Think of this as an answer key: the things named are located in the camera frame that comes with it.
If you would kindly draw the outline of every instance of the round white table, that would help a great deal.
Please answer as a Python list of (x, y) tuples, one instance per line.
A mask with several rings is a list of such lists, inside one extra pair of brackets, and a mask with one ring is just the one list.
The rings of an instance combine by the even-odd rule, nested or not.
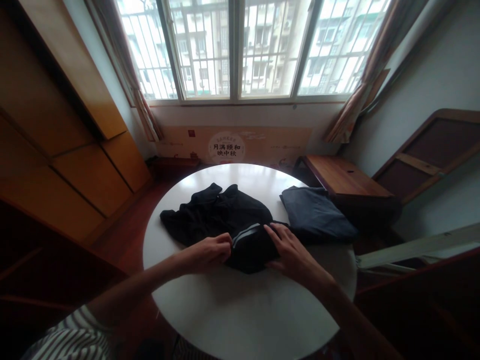
[[(213, 166), (184, 178), (151, 215), (143, 242), (145, 269), (183, 248), (167, 233), (160, 213), (177, 211), (211, 183), (223, 190), (238, 184), (240, 191), (265, 204), (274, 220), (285, 223), (288, 216), (279, 195), (293, 185), (306, 186), (284, 172), (250, 164)], [(357, 271), (352, 247), (323, 245), (308, 250), (353, 299)], [(153, 293), (153, 299), (181, 336), (223, 360), (301, 359), (323, 347), (339, 329), (309, 291), (271, 269), (246, 275), (221, 266), (170, 281)]]

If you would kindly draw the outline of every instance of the wardrobe door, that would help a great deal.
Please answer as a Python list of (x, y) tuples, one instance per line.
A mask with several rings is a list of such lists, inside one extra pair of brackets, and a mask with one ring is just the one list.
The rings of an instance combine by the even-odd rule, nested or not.
[(19, 0), (105, 139), (127, 130), (63, 1)]
[(63, 94), (0, 9), (0, 107), (49, 156), (93, 142)]
[(0, 178), (21, 175), (32, 168), (48, 164), (48, 159), (35, 149), (0, 112)]
[(105, 217), (112, 215), (132, 195), (97, 144), (56, 157), (52, 166)]
[(48, 166), (0, 179), (0, 197), (82, 241), (104, 217)]
[(101, 147), (134, 193), (152, 179), (144, 159), (128, 131), (102, 142)]

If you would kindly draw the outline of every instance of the window sill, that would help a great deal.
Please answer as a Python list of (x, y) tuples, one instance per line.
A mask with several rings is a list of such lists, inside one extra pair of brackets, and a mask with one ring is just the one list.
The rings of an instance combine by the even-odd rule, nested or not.
[(270, 97), (243, 97), (239, 100), (232, 100), (219, 96), (218, 98), (187, 98), (179, 99), (156, 99), (147, 100), (150, 107), (162, 106), (259, 106), (259, 105), (295, 105), (295, 104), (343, 104), (351, 94), (329, 94), (329, 95), (301, 95), (296, 98), (288, 96), (270, 96)]

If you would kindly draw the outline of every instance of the curtain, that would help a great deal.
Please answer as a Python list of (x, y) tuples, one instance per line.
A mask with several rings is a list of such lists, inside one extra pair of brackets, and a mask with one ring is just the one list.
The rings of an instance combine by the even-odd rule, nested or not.
[(350, 141), (357, 118), (365, 106), (375, 80), (395, 49), (405, 38), (428, 0), (391, 0), (388, 12), (368, 56), (359, 86), (330, 124), (323, 140), (327, 143)]
[(120, 12), (116, 0), (85, 0), (92, 18), (97, 23), (98, 32), (108, 49), (110, 59), (119, 76), (130, 89), (141, 124), (150, 142), (158, 142), (164, 135), (157, 124), (147, 100), (143, 95), (138, 75), (130, 53), (127, 36), (122, 26)]

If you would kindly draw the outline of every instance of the striped shirt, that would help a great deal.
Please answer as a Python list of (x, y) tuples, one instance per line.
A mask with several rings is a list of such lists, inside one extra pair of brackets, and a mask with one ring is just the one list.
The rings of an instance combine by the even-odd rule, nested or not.
[(107, 360), (112, 329), (102, 326), (86, 305), (67, 316), (34, 343), (21, 360)]

